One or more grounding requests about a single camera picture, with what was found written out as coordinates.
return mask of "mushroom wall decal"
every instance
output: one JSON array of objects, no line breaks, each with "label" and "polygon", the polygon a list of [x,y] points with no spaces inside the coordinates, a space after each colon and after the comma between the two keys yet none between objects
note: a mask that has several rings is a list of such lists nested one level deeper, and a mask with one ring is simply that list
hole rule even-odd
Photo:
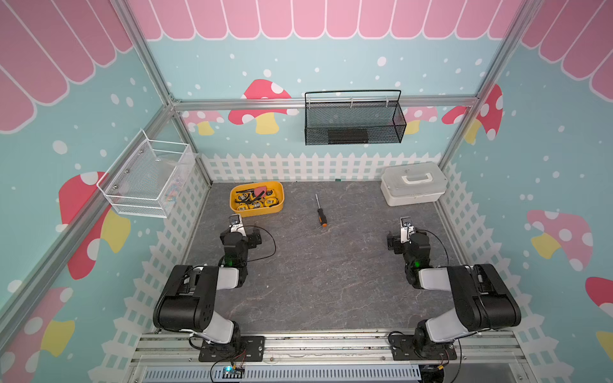
[{"label": "mushroom wall decal", "polygon": [[[462,120],[462,116],[466,113],[467,107],[455,107],[442,118],[443,124],[457,124]],[[470,124],[468,131],[464,135],[464,140],[471,145],[474,145],[477,139],[477,131],[481,126],[485,129],[487,138],[491,141],[496,138],[500,130],[503,113],[503,98],[502,89],[498,84],[494,85],[492,91],[487,96],[481,110]]]},{"label": "mushroom wall decal", "polygon": [[214,110],[185,111],[181,114],[181,117],[183,118],[183,121],[185,121],[185,124],[188,126],[190,132],[195,132],[197,126],[199,135],[215,134],[215,131],[210,124],[211,121],[220,124],[225,122],[219,112]]},{"label": "mushroom wall decal", "polygon": [[[292,98],[282,87],[272,81],[254,80],[241,96],[242,99],[290,99]],[[265,110],[233,110],[228,115],[232,124],[242,125],[256,120],[256,133],[275,134],[279,131],[279,125],[275,121],[275,113],[295,116],[298,109],[265,109]]]},{"label": "mushroom wall decal", "polygon": [[[62,185],[59,190],[62,224],[58,225],[56,230],[62,231],[72,222],[91,194],[97,190],[96,183],[103,174],[104,172],[84,173]],[[118,253],[130,234],[130,225],[128,218],[118,216],[109,205],[68,261],[71,277],[82,279],[89,275],[96,264],[101,239],[109,244],[114,253]]]},{"label": "mushroom wall decal", "polygon": [[573,269],[583,270],[592,258],[592,231],[583,217],[553,211],[530,210],[527,214],[528,230],[534,227],[543,232],[532,238],[539,255],[551,259],[560,248]]},{"label": "mushroom wall decal", "polygon": [[41,351],[60,356],[75,331],[74,320],[57,322],[53,318],[72,296],[70,287],[50,289],[13,343],[0,357],[3,383],[28,383],[38,367]]},{"label": "mushroom wall decal", "polygon": [[587,278],[585,292],[596,306],[613,317],[613,281],[595,276]]},{"label": "mushroom wall decal", "polygon": [[435,107],[410,107],[405,109],[406,129],[405,134],[419,132],[420,121],[435,122],[438,119],[438,111]]}]

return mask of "metal vent grille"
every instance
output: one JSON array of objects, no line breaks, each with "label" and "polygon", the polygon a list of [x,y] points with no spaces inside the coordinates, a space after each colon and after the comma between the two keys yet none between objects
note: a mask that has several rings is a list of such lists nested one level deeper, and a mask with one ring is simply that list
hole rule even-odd
[{"label": "metal vent grille", "polygon": [[[148,367],[143,383],[208,382],[209,366]],[[222,379],[224,367],[215,367],[213,379]],[[247,366],[241,382],[360,382],[419,381],[417,365],[355,366]]]}]

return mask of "yellow mushroom stem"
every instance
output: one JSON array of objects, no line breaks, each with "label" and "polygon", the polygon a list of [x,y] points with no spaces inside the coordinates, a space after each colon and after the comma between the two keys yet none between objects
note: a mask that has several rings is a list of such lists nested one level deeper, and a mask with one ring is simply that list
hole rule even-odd
[{"label": "yellow mushroom stem", "polygon": [[466,142],[468,142],[470,145],[474,145],[477,139],[477,132],[479,131],[479,128],[481,126],[483,126],[483,124],[481,124],[478,119],[474,120],[473,123],[470,124],[468,131],[464,135],[464,140],[466,140]]},{"label": "yellow mushroom stem", "polygon": [[559,242],[547,233],[532,238],[532,246],[545,259],[551,259],[554,253],[561,248]]},{"label": "yellow mushroom stem", "polygon": [[100,238],[109,243],[111,250],[117,254],[130,235],[130,219],[120,217],[109,210],[102,223]]},{"label": "yellow mushroom stem", "polygon": [[54,357],[59,357],[68,345],[75,332],[75,321],[57,322],[52,320],[42,337],[40,349],[49,351]]},{"label": "yellow mushroom stem", "polygon": [[410,121],[406,124],[405,134],[415,134],[419,132],[419,120]]},{"label": "yellow mushroom stem", "polygon": [[199,135],[213,135],[215,131],[211,127],[211,124],[208,121],[203,121],[198,124],[198,134]]},{"label": "yellow mushroom stem", "polygon": [[275,121],[275,112],[257,116],[256,122],[256,133],[258,134],[275,134],[279,131],[279,125]]}]

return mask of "table surface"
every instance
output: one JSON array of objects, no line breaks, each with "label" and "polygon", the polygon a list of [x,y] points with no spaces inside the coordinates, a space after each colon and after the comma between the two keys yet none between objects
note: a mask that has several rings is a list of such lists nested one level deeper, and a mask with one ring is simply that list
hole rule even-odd
[{"label": "table surface", "polygon": [[[232,210],[230,190],[215,183],[195,232],[187,264],[216,265],[223,255],[219,234]],[[434,204],[387,206],[378,181],[285,182],[284,208],[244,218],[267,229],[276,241],[273,257],[249,263],[245,284],[217,291],[215,311],[238,322],[242,332],[415,327],[421,319],[453,308],[450,292],[413,289],[401,254],[387,250],[400,218],[443,240],[451,265],[458,261]],[[328,219],[320,226],[315,193]],[[264,232],[249,259],[272,253]],[[443,247],[430,235],[433,266],[445,266]]]}]

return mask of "black cable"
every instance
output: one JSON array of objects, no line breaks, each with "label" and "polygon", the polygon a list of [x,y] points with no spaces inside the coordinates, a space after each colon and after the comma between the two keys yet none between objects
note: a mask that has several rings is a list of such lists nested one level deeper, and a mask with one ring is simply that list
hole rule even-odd
[{"label": "black cable", "polygon": [[265,229],[265,228],[263,228],[263,227],[259,227],[259,226],[255,226],[255,225],[244,225],[243,227],[257,227],[258,229],[264,230],[264,231],[265,231],[265,232],[266,232],[268,235],[270,235],[270,238],[272,239],[272,243],[273,243],[273,245],[275,245],[275,250],[272,252],[272,254],[271,254],[271,255],[269,255],[269,256],[265,256],[265,257],[261,257],[261,258],[250,259],[250,260],[247,260],[247,262],[255,262],[255,261],[257,261],[257,260],[261,260],[261,259],[270,258],[270,257],[272,257],[272,256],[274,256],[274,255],[275,255],[275,253],[276,253],[276,242],[275,242],[275,237],[273,237],[273,236],[272,236],[272,234],[271,234],[271,233],[270,233],[268,230],[266,230],[266,229]]},{"label": "black cable", "polygon": [[453,379],[451,379],[451,382],[449,383],[454,383],[455,380],[458,378],[458,375],[460,374],[460,369],[462,368],[462,344],[460,343],[460,340],[458,339],[458,346],[460,346],[460,365],[458,366],[458,370],[455,372],[455,376]]},{"label": "black cable", "polygon": [[443,244],[443,241],[441,241],[441,239],[438,238],[438,236],[436,234],[434,234],[433,232],[431,232],[429,230],[426,230],[426,229],[416,229],[415,231],[417,231],[417,232],[428,232],[428,233],[434,235],[434,237],[441,243],[441,246],[443,247],[443,250],[445,250],[445,256],[447,257],[447,266],[449,266],[449,253],[447,253],[447,248]]}]

